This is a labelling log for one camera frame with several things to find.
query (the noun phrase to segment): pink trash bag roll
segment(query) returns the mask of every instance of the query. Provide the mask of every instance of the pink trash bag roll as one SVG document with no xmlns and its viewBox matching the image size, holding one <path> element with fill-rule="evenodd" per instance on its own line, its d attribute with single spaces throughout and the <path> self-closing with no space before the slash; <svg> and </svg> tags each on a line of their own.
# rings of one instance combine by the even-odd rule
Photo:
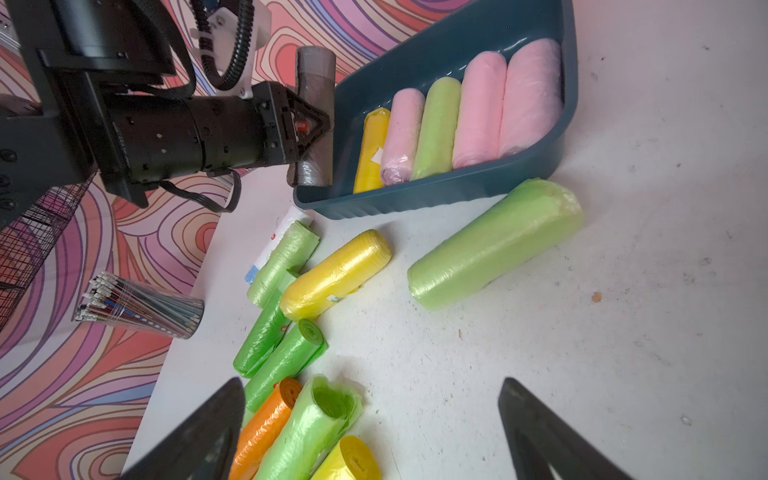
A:
<svg viewBox="0 0 768 480">
<path fill-rule="evenodd" d="M 504 89 L 499 157 L 514 155 L 541 140 L 563 111 L 560 45 L 551 38 L 532 41 L 509 61 Z"/>
<path fill-rule="evenodd" d="M 498 159 L 506 78 L 507 60 L 497 51 L 483 51 L 467 65 L 453 144 L 454 169 Z"/>
<path fill-rule="evenodd" d="M 387 187 L 411 180 L 424 101 L 424 94 L 415 88 L 405 88 L 392 99 L 392 113 L 382 152 L 382 182 Z"/>
</svg>

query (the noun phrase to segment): blue plastic tray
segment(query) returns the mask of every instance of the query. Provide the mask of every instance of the blue plastic tray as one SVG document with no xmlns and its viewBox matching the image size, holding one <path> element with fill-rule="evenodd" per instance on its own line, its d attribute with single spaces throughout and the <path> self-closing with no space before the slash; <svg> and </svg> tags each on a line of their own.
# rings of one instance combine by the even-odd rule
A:
<svg viewBox="0 0 768 480">
<path fill-rule="evenodd" d="M 353 194 L 366 115 L 391 107 L 398 90 L 426 94 L 443 76 L 462 80 L 481 51 L 509 58 L 539 38 L 560 42 L 563 115 L 537 144 L 501 160 L 407 184 Z M 528 178 L 547 178 L 563 156 L 563 133 L 576 112 L 578 66 L 571 0 L 476 0 L 360 68 L 336 86 L 333 186 L 296 187 L 299 208 L 332 220 L 414 210 L 506 194 Z"/>
</svg>

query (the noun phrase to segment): dark gray trash bag roll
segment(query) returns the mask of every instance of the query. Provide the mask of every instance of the dark gray trash bag roll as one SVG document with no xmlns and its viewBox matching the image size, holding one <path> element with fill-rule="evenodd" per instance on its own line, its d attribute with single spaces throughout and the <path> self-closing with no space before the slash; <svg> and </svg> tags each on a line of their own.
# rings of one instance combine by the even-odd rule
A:
<svg viewBox="0 0 768 480">
<path fill-rule="evenodd" d="M 330 187 L 333 183 L 333 122 L 336 90 L 336 54 L 323 47 L 301 47 L 296 51 L 297 94 L 326 112 L 331 129 L 296 165 L 288 169 L 288 184 Z"/>
</svg>

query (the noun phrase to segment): light green trash bag roll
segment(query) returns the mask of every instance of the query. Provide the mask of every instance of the light green trash bag roll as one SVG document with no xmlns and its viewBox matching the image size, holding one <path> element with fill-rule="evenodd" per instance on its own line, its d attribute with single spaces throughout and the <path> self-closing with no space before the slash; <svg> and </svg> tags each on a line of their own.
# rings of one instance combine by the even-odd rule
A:
<svg viewBox="0 0 768 480">
<path fill-rule="evenodd" d="M 245 385 L 245 405 L 251 412 L 261 408 L 275 384 L 294 378 L 328 350 L 323 332 L 309 320 L 294 326 Z"/>
<path fill-rule="evenodd" d="M 584 224 L 573 193 L 527 180 L 408 269 L 411 295 L 437 310 L 571 237 Z"/>
<path fill-rule="evenodd" d="M 307 480 L 321 455 L 333 448 L 360 413 L 362 397 L 352 387 L 313 377 L 253 479 Z"/>
<path fill-rule="evenodd" d="M 277 290 L 264 306 L 248 337 L 235 356 L 232 366 L 244 378 L 251 378 L 285 336 L 290 320 L 280 309 L 280 299 L 288 286 L 296 280 L 296 274 L 284 272 Z"/>
<path fill-rule="evenodd" d="M 248 299 L 264 308 L 266 302 L 277 290 L 277 285 L 283 278 L 283 272 L 288 270 L 298 273 L 304 267 L 304 263 L 310 259 L 319 242 L 320 237 L 312 230 L 298 221 L 293 222 L 270 254 L 270 259 L 253 279 L 248 289 Z"/>
<path fill-rule="evenodd" d="M 462 84 L 455 78 L 438 78 L 429 88 L 411 181 L 451 171 L 461 98 Z"/>
</svg>

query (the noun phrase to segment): screw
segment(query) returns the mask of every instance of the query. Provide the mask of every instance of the screw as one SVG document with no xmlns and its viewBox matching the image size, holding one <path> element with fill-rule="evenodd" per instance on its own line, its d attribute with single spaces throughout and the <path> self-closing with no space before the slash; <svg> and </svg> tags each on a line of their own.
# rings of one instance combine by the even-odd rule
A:
<svg viewBox="0 0 768 480">
<path fill-rule="evenodd" d="M 11 198 L 0 198 L 0 208 L 3 210 L 13 210 L 16 208 L 16 200 Z"/>
<path fill-rule="evenodd" d="M 0 160 L 7 162 L 15 162 L 18 159 L 16 152 L 13 150 L 0 150 Z"/>
</svg>

